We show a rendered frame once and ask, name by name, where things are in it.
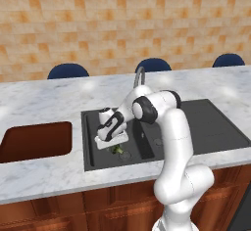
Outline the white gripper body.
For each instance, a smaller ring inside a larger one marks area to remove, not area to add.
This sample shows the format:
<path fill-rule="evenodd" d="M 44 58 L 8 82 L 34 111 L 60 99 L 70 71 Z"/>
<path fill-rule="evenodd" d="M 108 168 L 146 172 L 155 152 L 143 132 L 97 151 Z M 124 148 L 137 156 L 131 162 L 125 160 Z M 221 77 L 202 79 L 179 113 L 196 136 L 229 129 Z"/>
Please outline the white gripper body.
<path fill-rule="evenodd" d="M 106 149 L 112 146 L 119 145 L 121 143 L 128 141 L 128 135 L 125 131 L 123 131 L 121 134 L 117 135 L 116 137 L 112 138 L 110 141 L 102 141 L 98 136 L 94 138 L 94 141 L 96 142 L 97 149 L 102 150 Z"/>

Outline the grey curved faucet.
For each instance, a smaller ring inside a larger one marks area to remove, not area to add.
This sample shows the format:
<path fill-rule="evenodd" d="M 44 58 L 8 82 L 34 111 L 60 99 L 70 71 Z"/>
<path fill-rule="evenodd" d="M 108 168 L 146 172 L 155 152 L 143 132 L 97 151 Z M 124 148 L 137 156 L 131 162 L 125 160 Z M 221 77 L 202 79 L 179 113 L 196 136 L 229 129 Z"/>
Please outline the grey curved faucet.
<path fill-rule="evenodd" d="M 133 87 L 136 88 L 137 86 L 144 84 L 145 84 L 145 69 L 144 67 L 139 67 L 135 75 Z"/>

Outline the brown wooden cupboards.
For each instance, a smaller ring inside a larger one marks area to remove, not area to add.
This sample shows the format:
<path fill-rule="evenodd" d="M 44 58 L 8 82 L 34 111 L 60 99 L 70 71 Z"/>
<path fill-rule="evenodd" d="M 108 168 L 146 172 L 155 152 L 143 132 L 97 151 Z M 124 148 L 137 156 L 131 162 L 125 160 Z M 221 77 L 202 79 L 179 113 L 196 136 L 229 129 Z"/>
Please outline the brown wooden cupboards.
<path fill-rule="evenodd" d="M 214 171 L 193 208 L 199 231 L 226 231 L 251 183 L 251 164 Z M 153 181 L 0 205 L 0 231 L 151 231 L 163 206 Z"/>

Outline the dark grey sink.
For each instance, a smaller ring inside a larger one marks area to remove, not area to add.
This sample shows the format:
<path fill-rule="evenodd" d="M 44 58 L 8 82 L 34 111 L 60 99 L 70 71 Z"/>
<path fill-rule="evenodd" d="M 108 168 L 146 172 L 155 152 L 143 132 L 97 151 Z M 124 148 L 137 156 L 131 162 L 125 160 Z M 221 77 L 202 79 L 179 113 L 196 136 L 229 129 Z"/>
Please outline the dark grey sink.
<path fill-rule="evenodd" d="M 247 148 L 251 140 L 242 133 L 210 100 L 185 101 L 181 104 L 192 138 L 195 155 Z M 94 138 L 99 111 L 81 113 L 84 170 L 96 170 L 164 158 L 162 135 L 157 123 L 133 119 L 127 123 L 128 141 L 120 145 L 121 154 L 111 148 L 99 150 Z"/>

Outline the green broccoli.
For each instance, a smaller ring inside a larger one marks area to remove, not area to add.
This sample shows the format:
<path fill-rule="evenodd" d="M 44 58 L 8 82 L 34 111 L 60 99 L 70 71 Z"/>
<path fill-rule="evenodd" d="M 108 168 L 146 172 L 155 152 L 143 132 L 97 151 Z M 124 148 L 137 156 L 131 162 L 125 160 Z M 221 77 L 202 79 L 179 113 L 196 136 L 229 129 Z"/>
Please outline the green broccoli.
<path fill-rule="evenodd" d="M 122 150 L 120 145 L 117 145 L 111 148 L 111 152 L 112 154 L 116 154 L 116 153 L 122 154 L 124 151 Z"/>

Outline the brown rectangular tray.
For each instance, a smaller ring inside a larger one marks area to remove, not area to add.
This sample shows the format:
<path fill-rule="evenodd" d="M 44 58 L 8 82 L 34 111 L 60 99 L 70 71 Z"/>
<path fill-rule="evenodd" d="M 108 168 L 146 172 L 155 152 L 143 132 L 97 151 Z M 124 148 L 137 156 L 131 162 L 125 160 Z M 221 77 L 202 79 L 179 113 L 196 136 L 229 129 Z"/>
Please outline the brown rectangular tray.
<path fill-rule="evenodd" d="M 72 146 L 68 121 L 11 127 L 0 144 L 0 163 L 62 156 Z"/>

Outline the dark blue chair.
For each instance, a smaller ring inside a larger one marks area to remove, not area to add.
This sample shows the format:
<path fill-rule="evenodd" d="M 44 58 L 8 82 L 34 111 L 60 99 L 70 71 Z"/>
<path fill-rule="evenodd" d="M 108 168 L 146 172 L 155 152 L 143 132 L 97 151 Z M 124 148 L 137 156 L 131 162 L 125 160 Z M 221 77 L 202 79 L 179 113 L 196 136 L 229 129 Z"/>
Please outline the dark blue chair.
<path fill-rule="evenodd" d="M 137 65 L 136 69 L 139 69 L 140 67 L 144 67 L 146 72 L 171 70 L 170 65 L 160 58 L 145 59 Z"/>
<path fill-rule="evenodd" d="M 245 63 L 242 58 L 237 54 L 227 53 L 218 56 L 214 63 L 214 68 L 222 68 L 222 67 L 235 67 L 235 66 L 244 66 Z"/>
<path fill-rule="evenodd" d="M 48 79 L 73 78 L 73 77 L 85 77 L 85 76 L 88 76 L 88 72 L 83 66 L 74 63 L 65 63 L 53 67 L 48 74 Z"/>

